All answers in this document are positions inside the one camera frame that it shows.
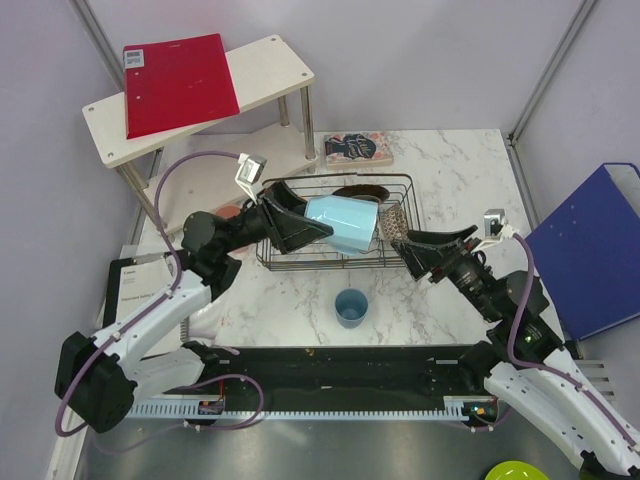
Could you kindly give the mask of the tall pink plastic cup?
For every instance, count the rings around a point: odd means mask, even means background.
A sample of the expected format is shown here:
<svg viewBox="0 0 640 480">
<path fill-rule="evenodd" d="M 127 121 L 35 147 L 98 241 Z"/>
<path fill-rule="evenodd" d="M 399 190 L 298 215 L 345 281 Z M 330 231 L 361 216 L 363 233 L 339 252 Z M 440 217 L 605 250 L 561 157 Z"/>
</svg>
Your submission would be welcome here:
<svg viewBox="0 0 640 480">
<path fill-rule="evenodd" d="M 225 220 L 228 220 L 238 215 L 239 213 L 240 213 L 240 208 L 237 205 L 224 205 L 218 208 L 214 212 L 216 216 L 219 216 Z M 248 246 L 235 249 L 231 252 L 231 256 L 233 258 L 242 259 L 246 256 L 248 250 L 249 250 Z"/>
</svg>

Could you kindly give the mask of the light blue ceramic mug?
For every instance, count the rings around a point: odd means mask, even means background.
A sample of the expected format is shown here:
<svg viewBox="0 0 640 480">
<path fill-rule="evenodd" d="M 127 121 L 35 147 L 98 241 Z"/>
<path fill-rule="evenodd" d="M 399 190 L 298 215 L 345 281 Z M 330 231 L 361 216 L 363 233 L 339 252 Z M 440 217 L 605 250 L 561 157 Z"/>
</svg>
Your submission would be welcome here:
<svg viewBox="0 0 640 480">
<path fill-rule="evenodd" d="M 376 230 L 377 203 L 328 195 L 311 198 L 307 204 L 307 218 L 334 229 L 326 242 L 335 251 L 353 256 L 369 250 Z"/>
</svg>

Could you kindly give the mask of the small blue cup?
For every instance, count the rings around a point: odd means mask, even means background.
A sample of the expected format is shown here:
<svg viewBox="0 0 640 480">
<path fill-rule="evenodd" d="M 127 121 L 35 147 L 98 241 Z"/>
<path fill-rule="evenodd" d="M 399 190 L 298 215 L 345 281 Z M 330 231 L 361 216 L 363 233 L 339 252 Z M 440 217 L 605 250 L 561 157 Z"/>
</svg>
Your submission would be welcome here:
<svg viewBox="0 0 640 480">
<path fill-rule="evenodd" d="M 360 290 L 345 289 L 336 296 L 334 309 L 338 322 L 346 329 L 353 329 L 364 321 L 369 301 Z"/>
</svg>

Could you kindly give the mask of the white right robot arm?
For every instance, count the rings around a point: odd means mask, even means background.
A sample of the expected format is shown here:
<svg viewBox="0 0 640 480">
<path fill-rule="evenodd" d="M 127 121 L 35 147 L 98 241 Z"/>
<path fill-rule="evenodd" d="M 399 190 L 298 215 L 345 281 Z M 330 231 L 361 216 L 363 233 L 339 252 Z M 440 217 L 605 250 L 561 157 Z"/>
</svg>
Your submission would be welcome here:
<svg viewBox="0 0 640 480">
<path fill-rule="evenodd" d="M 638 478 L 639 432 L 593 386 L 542 318 L 549 302 L 528 244 L 507 223 L 491 228 L 485 239 L 475 237 L 476 229 L 410 230 L 390 242 L 414 280 L 449 280 L 493 325 L 486 340 L 461 358 L 460 386 L 503 400 L 564 453 L 580 478 Z M 485 252 L 508 239 L 525 250 L 527 268 L 497 279 Z"/>
</svg>

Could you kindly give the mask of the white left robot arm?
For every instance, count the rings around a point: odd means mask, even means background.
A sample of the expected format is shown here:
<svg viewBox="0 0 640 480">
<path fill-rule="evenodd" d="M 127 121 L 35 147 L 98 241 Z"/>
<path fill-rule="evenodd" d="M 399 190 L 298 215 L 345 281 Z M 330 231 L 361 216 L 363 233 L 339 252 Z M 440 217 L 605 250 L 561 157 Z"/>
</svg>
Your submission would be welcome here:
<svg viewBox="0 0 640 480">
<path fill-rule="evenodd" d="M 125 319 L 91 336 L 75 332 L 63 342 L 54 384 L 60 408 L 104 433 L 148 397 L 185 384 L 198 393 L 215 389 L 220 371 L 197 347 L 154 358 L 147 352 L 231 287 L 242 265 L 231 252 L 269 239 L 291 253 L 332 236 L 333 227 L 307 217 L 306 209 L 306 201 L 278 181 L 229 219 L 205 211 L 190 214 L 181 242 L 186 255 L 174 258 L 174 279 Z"/>
</svg>

